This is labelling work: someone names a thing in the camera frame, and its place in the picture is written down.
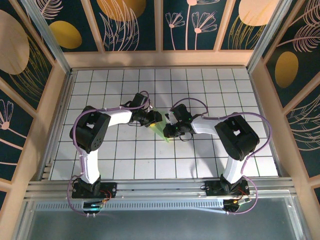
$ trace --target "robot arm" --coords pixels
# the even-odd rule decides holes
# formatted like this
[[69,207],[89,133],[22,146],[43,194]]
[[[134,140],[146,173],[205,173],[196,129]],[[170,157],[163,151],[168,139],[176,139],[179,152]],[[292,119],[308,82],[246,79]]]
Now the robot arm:
[[[101,177],[98,169],[98,150],[105,138],[108,127],[117,124],[127,124],[138,121],[142,126],[149,127],[151,124],[161,122],[162,115],[157,111],[146,111],[138,108],[146,102],[147,98],[137,93],[132,101],[127,102],[121,107],[127,109],[117,109],[102,113],[94,111],[82,116],[75,128],[77,145],[83,150],[82,158],[84,169],[81,178],[77,179],[75,191],[86,193],[86,196],[99,196]],[[82,112],[95,110],[92,106],[86,106]],[[73,128],[70,131],[70,138],[73,138]]]
[[192,116],[185,105],[172,108],[166,115],[169,122],[163,130],[167,138],[191,134],[218,135],[228,153],[228,160],[220,186],[225,194],[235,191],[242,183],[241,169],[245,157],[259,144],[259,137],[242,116],[229,117],[226,120],[206,119],[200,114]]

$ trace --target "wire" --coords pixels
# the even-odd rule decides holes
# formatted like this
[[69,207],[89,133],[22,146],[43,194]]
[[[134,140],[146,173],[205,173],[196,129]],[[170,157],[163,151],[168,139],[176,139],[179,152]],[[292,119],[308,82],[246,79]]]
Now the wire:
[[194,97],[185,97],[185,98],[182,98],[181,100],[177,101],[175,104],[173,104],[172,108],[170,108],[170,111],[180,102],[184,101],[184,100],[194,100],[194,101],[197,101],[199,103],[201,103],[204,107],[205,107],[205,112],[204,113],[201,113],[201,115],[205,115],[207,113],[209,113],[209,109],[208,109],[208,106],[201,100],[199,99],[196,99]]
[[244,192],[243,191],[241,191],[241,193],[242,193],[242,195],[241,195],[241,197],[239,198],[239,199],[237,199],[237,201],[239,201],[239,200],[241,200],[243,197],[244,197]]
[[220,121],[220,120],[225,120],[225,119],[228,119],[228,118],[231,118],[231,117],[241,116],[241,115],[252,115],[252,116],[256,116],[258,118],[261,118],[269,128],[269,135],[268,135],[268,138],[267,138],[266,142],[260,148],[258,148],[257,150],[253,151],[251,154],[249,154],[246,157],[246,159],[244,160],[244,163],[242,165],[241,171],[240,171],[241,175],[253,185],[254,190],[255,190],[255,201],[254,201],[253,205],[248,210],[241,211],[241,212],[233,212],[232,213],[233,215],[245,214],[247,212],[250,212],[256,206],[256,204],[258,202],[258,189],[257,189],[257,186],[255,185],[255,183],[249,177],[244,175],[244,169],[245,169],[245,167],[247,165],[248,159],[250,159],[253,155],[255,155],[258,152],[260,152],[263,148],[265,148],[269,144],[269,142],[271,140],[271,137],[272,137],[272,127],[271,127],[270,122],[264,116],[262,116],[260,114],[257,114],[257,113],[254,113],[254,112],[236,112],[236,113],[232,113],[230,115],[222,116],[222,117],[206,117],[206,116],[203,117],[203,119],[207,119],[207,120],[219,120]]
[[240,188],[238,188],[238,190],[242,193],[242,196],[241,196],[241,198],[240,199],[242,199],[242,197],[244,196],[244,195],[246,195],[246,196],[248,196],[249,197],[249,195],[248,194],[246,194],[244,191],[242,191]]
[[90,215],[89,213],[84,213],[82,211],[78,211],[77,209],[75,209],[72,204],[71,204],[71,200],[70,200],[70,186],[72,185],[72,180],[73,178],[81,178],[84,173],[85,173],[85,160],[84,160],[84,152],[83,152],[83,149],[81,149],[78,144],[77,144],[77,141],[76,141],[76,127],[77,127],[77,124],[79,122],[79,120],[86,114],[90,114],[90,113],[95,113],[95,112],[109,112],[109,111],[117,111],[117,110],[136,110],[136,109],[142,109],[143,107],[145,107],[147,105],[147,103],[149,102],[150,98],[149,98],[149,93],[147,91],[141,91],[140,94],[142,93],[145,93],[147,95],[146,97],[146,101],[144,104],[142,104],[141,106],[136,106],[136,107],[125,107],[125,106],[119,106],[119,107],[114,107],[114,108],[102,108],[102,109],[91,109],[91,110],[87,110],[87,111],[84,111],[82,112],[77,118],[76,120],[74,121],[74,124],[73,124],[73,128],[72,128],[72,141],[73,141],[73,145],[75,146],[76,150],[79,152],[79,160],[80,160],[80,165],[81,165],[81,173],[80,175],[73,175],[70,180],[69,180],[69,183],[68,183],[68,187],[67,187],[67,192],[66,192],[66,199],[67,199],[67,202],[68,202],[68,205],[69,207],[77,214],[79,215],[82,215],[82,216],[86,216],[86,217],[89,217],[89,216],[96,216],[95,214],[92,214]]
[[194,137],[194,135],[193,135],[192,133],[191,133],[190,139],[182,139],[182,138],[181,138],[181,135],[179,135],[179,138],[180,138],[180,140],[181,140],[182,142],[189,142],[193,137]]
[[107,195],[107,193],[106,193],[105,191],[102,191],[102,190],[100,190],[100,192],[101,192],[101,193],[104,193],[104,194],[105,194],[105,199],[108,200],[108,195]]
[[110,194],[110,197],[108,199],[108,201],[109,201],[112,198],[112,194],[111,194],[111,192],[109,190],[107,190],[107,192]]

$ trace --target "yellow circle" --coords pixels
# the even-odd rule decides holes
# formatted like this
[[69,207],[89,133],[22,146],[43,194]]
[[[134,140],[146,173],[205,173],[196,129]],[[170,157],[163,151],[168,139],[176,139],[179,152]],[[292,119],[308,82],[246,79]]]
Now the yellow circle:
[[266,25],[274,13],[279,0],[241,0],[239,18],[249,26]]
[[0,10],[0,69],[8,74],[20,74],[29,61],[28,35],[10,14]]
[[298,73],[299,61],[297,56],[285,51],[280,55],[275,65],[275,82],[280,88],[287,88],[295,80]]
[[76,49],[82,43],[80,32],[66,21],[55,21],[49,25],[49,28],[61,47]]
[[99,7],[102,12],[109,18],[122,21],[129,21],[131,18],[126,17],[125,19],[125,6],[128,9],[132,9],[135,16],[140,17],[146,8],[146,0],[97,0]]

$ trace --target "leaf illustration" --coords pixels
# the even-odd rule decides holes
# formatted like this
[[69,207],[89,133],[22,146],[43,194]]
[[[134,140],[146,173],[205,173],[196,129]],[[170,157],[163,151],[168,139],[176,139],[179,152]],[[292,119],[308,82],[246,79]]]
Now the leaf illustration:
[[299,52],[312,52],[320,43],[320,25],[301,27],[293,39],[293,48]]
[[134,11],[128,8],[125,2],[122,2],[123,9],[115,0],[102,0],[101,3],[107,13],[107,17],[100,13],[104,24],[103,44],[106,50],[136,50],[139,44],[139,25]]
[[103,44],[106,46],[107,50],[110,50],[111,45],[115,42],[115,36],[112,31],[111,24],[108,20],[100,13],[100,16],[102,18],[103,24],[104,24],[104,38],[103,38]]
[[320,148],[320,95],[309,104],[293,109],[287,119],[300,150]]
[[35,2],[45,19],[55,19],[63,8],[62,0],[35,0]]
[[309,26],[320,24],[320,0],[309,0],[303,14],[303,20]]

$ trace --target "grid line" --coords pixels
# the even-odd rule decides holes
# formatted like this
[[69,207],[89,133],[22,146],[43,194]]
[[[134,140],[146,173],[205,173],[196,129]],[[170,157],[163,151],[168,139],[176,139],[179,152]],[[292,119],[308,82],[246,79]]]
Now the grid line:
[[[57,159],[57,161],[59,162],[58,164],[56,164],[56,160],[53,159],[54,161],[52,164],[53,169],[51,171],[50,179],[58,180],[59,175],[57,175],[57,171],[61,169],[61,172],[63,173],[64,172],[64,169],[62,169],[63,166],[68,166],[68,168],[70,168],[67,171],[68,176],[64,176],[63,179],[67,179],[71,177],[71,175],[74,174],[75,172],[78,172],[78,169],[77,169],[78,163],[76,162],[78,161],[78,159],[76,159],[77,151],[75,151],[74,158],[70,157],[71,156],[70,151],[72,151],[72,155],[73,155],[74,148],[70,149],[72,145],[71,143],[72,140],[71,139],[69,140],[67,138],[67,134],[68,134],[67,131],[73,125],[72,122],[76,117],[77,113],[78,112],[80,113],[83,110],[83,108],[80,108],[80,104],[85,104],[85,103],[88,104],[90,102],[90,104],[93,104],[93,107],[94,107],[95,105],[100,104],[100,101],[103,100],[102,106],[104,107],[104,103],[108,99],[108,105],[110,105],[110,107],[116,107],[118,106],[118,104],[122,104],[122,101],[131,100],[131,96],[133,97],[135,95],[135,92],[130,93],[132,90],[129,86],[136,87],[136,84],[137,84],[138,92],[141,92],[143,90],[148,90],[148,89],[143,89],[144,88],[143,86],[146,86],[148,88],[149,85],[154,84],[154,86],[152,86],[152,89],[153,89],[152,91],[154,91],[154,94],[151,93],[150,97],[154,107],[161,106],[161,107],[158,107],[159,111],[166,111],[170,109],[170,107],[174,104],[175,101],[187,96],[190,97],[194,95],[196,96],[196,98],[202,99],[202,101],[206,103],[206,105],[215,105],[215,106],[208,107],[210,113],[213,112],[214,114],[217,113],[217,111],[222,110],[221,108],[224,109],[224,113],[221,113],[221,114],[227,114],[227,112],[229,113],[231,108],[241,107],[241,109],[243,110],[244,107],[246,108],[254,107],[259,109],[259,106],[257,106],[258,104],[255,102],[257,100],[257,96],[255,95],[255,98],[252,97],[252,93],[254,93],[255,91],[254,88],[251,89],[249,84],[244,82],[244,81],[250,81],[250,80],[249,79],[235,80],[233,71],[232,71],[233,77],[229,75],[230,79],[226,79],[226,75],[223,75],[223,71],[222,71],[222,74],[220,72],[220,75],[217,73],[218,79],[212,79],[212,80],[209,80],[209,79],[207,80],[209,76],[207,73],[206,74],[208,76],[205,77],[206,78],[205,80],[204,79],[205,73],[203,72],[202,69],[199,70],[199,68],[194,71],[189,71],[189,70],[187,71],[185,68],[183,68],[175,72],[173,72],[171,69],[168,69],[168,68],[167,70],[158,71],[158,72],[156,72],[155,69],[152,69],[150,71],[145,71],[143,73],[142,80],[140,79],[142,77],[141,75],[142,72],[140,69],[135,74],[136,74],[135,76],[138,76],[137,80],[135,78],[131,78],[131,81],[125,81],[125,71],[122,70],[121,74],[120,72],[118,72],[117,75],[113,76],[112,81],[109,81],[108,80],[110,78],[109,71],[105,72],[107,80],[104,79],[105,76],[102,76],[102,74],[96,74],[94,71],[92,71],[90,82],[89,81],[74,82],[72,87],[71,98],[74,96],[76,97],[73,98],[73,102],[71,102],[71,98],[70,98],[70,101],[67,103],[68,104],[67,113],[65,116],[61,135],[59,136],[57,152],[54,153],[55,159],[57,159],[57,157],[61,159]],[[95,84],[94,85],[95,90],[92,89],[92,91],[90,92],[90,89],[93,88],[92,86],[93,75],[95,76],[94,82],[100,82],[100,84]],[[199,82],[200,85],[197,85],[195,83],[196,80],[193,80],[195,78],[197,78],[199,81],[201,81],[202,79],[202,83]],[[100,90],[102,90],[101,88],[99,90],[99,86],[104,85],[101,82],[106,83],[104,86],[105,87],[104,94],[101,94],[102,91],[100,94],[97,94]],[[111,92],[111,94],[107,94],[110,91],[112,91],[113,86],[109,88],[109,91],[107,91],[107,88],[109,87],[110,83],[116,83],[116,84],[113,84],[115,89],[113,92]],[[216,92],[213,86],[210,87],[211,84],[212,85],[216,84],[217,85],[216,87],[220,92]],[[244,96],[241,95],[241,97],[245,101],[244,103],[240,100],[240,94],[244,94]],[[232,100],[228,99],[228,97],[231,97],[233,99],[235,98],[235,96],[239,98],[239,103],[237,104],[233,104]],[[219,104],[209,103],[211,97],[213,100],[216,98],[217,101],[219,101],[218,102]],[[191,113],[193,114],[200,113],[200,112],[202,113],[201,108],[203,107],[200,106],[198,103],[194,104],[193,101],[191,101],[190,99],[188,99],[188,103],[189,103],[188,109],[191,111]],[[255,127],[255,130],[257,129],[257,131],[261,132],[260,134],[262,134],[263,131],[266,131],[265,128],[262,130],[263,125],[261,124],[262,123],[261,120],[256,121],[255,119],[252,119],[252,118],[250,120],[251,121],[247,121],[247,122],[257,123],[253,126]],[[104,167],[100,170],[102,171],[101,175],[106,176],[108,179],[109,178],[122,179],[122,180],[136,179],[136,177],[138,176],[137,175],[138,172],[136,171],[138,170],[138,168],[136,169],[137,165],[139,164],[138,165],[139,170],[141,168],[144,169],[145,166],[147,166],[148,169],[150,169],[150,166],[151,166],[151,169],[152,169],[152,163],[150,161],[153,161],[153,164],[154,164],[154,179],[179,178],[182,176],[187,176],[187,178],[195,178],[195,177],[198,178],[199,176],[206,177],[206,175],[209,175],[207,177],[211,177],[210,174],[213,174],[214,170],[216,170],[217,174],[219,173],[221,174],[222,169],[221,169],[221,166],[218,165],[217,160],[222,159],[224,162],[226,162],[226,159],[228,159],[227,155],[225,156],[225,153],[220,154],[220,151],[222,151],[223,149],[221,148],[222,147],[221,142],[216,142],[219,139],[218,136],[214,136],[214,135],[202,136],[201,135],[200,137],[199,136],[196,138],[194,137],[192,138],[192,142],[184,144],[182,146],[183,149],[180,149],[180,148],[177,149],[178,142],[176,141],[180,141],[178,138],[172,139],[170,140],[171,146],[168,145],[170,148],[170,152],[168,152],[166,145],[161,143],[163,140],[161,140],[157,135],[155,135],[154,132],[152,132],[153,137],[148,136],[149,134],[148,131],[150,130],[147,130],[147,128],[145,127],[139,129],[138,131],[138,127],[135,126],[135,132],[130,132],[130,129],[129,129],[128,133],[130,138],[126,138],[127,136],[126,132],[120,132],[122,130],[126,131],[125,127],[122,128],[118,124],[114,128],[115,129],[113,131],[109,131],[109,133],[111,134],[110,138],[106,138],[105,140],[103,140],[104,145],[106,147],[104,149],[101,148],[99,150],[101,151],[101,153],[99,153],[101,158],[98,159],[99,164],[103,163],[101,161],[106,161],[106,160],[110,160],[113,162],[113,166],[111,165],[111,163],[108,163],[111,169],[108,170],[106,167]],[[265,141],[266,139],[267,139],[266,136],[260,137],[260,141]],[[210,148],[212,144],[213,150],[211,151],[214,152],[214,156],[211,156],[211,153],[209,152],[205,154],[202,153],[201,147],[203,146],[200,141],[203,141],[204,143],[205,142],[204,140],[209,140],[209,141],[211,140],[211,143],[207,141],[206,144],[210,145]],[[143,155],[140,152],[138,152],[137,147],[142,144],[141,141],[145,142],[146,148],[151,147],[151,149],[146,150],[146,152],[149,153],[148,155]],[[152,153],[151,144],[154,144],[153,145],[154,154]],[[123,150],[125,150],[129,146],[131,146],[131,151],[128,154],[123,154],[122,153],[124,152]],[[249,176],[250,176],[250,173],[252,173],[253,175],[259,174],[259,176],[262,176],[259,171],[256,157],[259,157],[259,160],[263,160],[263,158],[266,158],[267,160],[268,158],[270,161],[270,158],[272,158],[272,149],[271,150],[268,149],[260,153],[260,155],[254,157],[255,165],[250,164],[248,170],[246,171],[249,173]],[[213,163],[211,164],[211,160],[213,159],[215,161],[215,166],[213,165]],[[263,171],[263,176],[264,176],[266,172],[265,168],[261,171]],[[139,171],[139,179],[141,178],[144,178],[143,171],[142,172]]]
[[[204,74],[202,72],[202,69],[201,69],[201,75],[202,75],[202,83],[203,83],[203,91],[204,91],[204,96],[205,96],[205,104],[207,105],[208,107],[208,100],[207,100],[207,93],[206,93],[206,88],[205,88],[205,81],[204,81]],[[214,144],[214,138],[213,136],[211,135],[211,142],[212,142],[212,146],[213,146],[213,154],[214,154],[214,162],[215,162],[215,169],[216,169],[216,174],[217,176],[219,177],[219,173],[218,173],[218,165],[217,165],[217,159],[216,159],[216,150],[215,150],[215,144]]]
[[[190,94],[189,94],[189,84],[188,84],[188,73],[187,73],[187,69],[185,70],[185,75],[186,75],[186,86],[188,89],[188,97],[189,97],[189,108],[190,108],[190,112],[191,112],[191,102],[190,102]],[[194,166],[195,166],[195,175],[196,178],[198,178],[198,168],[197,168],[197,160],[196,160],[196,147],[195,147],[195,139],[194,136],[191,137],[192,142],[193,142],[193,154],[194,154]]]
[[[125,71],[122,71],[122,87],[121,87],[121,97],[120,97],[120,103],[122,100],[122,90],[124,87],[124,77],[125,77]],[[116,142],[115,142],[115,150],[114,150],[114,164],[113,164],[113,174],[112,174],[112,179],[115,178],[115,169],[116,169],[116,159],[117,159],[117,144],[118,144],[118,136],[119,136],[119,124],[117,125],[117,130],[116,130]]]

